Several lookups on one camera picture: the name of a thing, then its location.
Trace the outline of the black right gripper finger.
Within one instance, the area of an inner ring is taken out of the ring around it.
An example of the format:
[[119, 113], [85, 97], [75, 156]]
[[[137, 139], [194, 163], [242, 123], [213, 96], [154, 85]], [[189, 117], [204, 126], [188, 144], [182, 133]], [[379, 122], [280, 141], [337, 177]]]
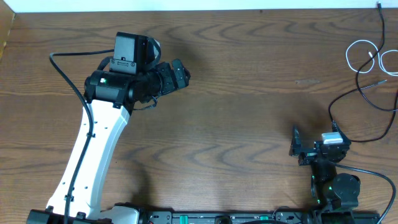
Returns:
[[290, 156], [297, 156], [302, 152], [302, 142], [299, 134], [299, 130], [296, 126], [292, 128], [292, 142], [290, 145]]
[[331, 122], [331, 128], [333, 132], [339, 133], [341, 137], [344, 136], [343, 132], [341, 131], [335, 120]]

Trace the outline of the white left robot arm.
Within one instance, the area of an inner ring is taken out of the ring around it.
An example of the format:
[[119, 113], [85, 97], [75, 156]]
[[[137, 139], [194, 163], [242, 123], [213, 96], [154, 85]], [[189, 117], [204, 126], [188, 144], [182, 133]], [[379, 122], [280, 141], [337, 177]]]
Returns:
[[44, 210], [31, 210], [28, 223], [147, 223], [146, 214], [126, 203], [102, 210], [101, 197], [116, 143], [136, 110], [157, 105], [161, 96], [185, 88], [183, 63], [161, 61], [155, 39], [118, 32], [115, 45], [78, 93], [80, 130], [63, 177]]

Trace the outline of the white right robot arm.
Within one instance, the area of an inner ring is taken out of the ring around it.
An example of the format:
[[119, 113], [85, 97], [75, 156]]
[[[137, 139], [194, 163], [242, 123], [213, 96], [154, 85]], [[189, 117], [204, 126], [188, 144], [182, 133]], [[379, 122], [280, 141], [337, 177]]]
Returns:
[[332, 132], [323, 133], [322, 140], [315, 141], [312, 147], [305, 147], [298, 128], [292, 128], [289, 155], [298, 157], [300, 166], [311, 167], [311, 194], [318, 202], [316, 207], [302, 215], [302, 223], [372, 224], [379, 220], [377, 213], [353, 210], [359, 205], [359, 177], [336, 171], [350, 145], [351, 141], [335, 122], [332, 122]]

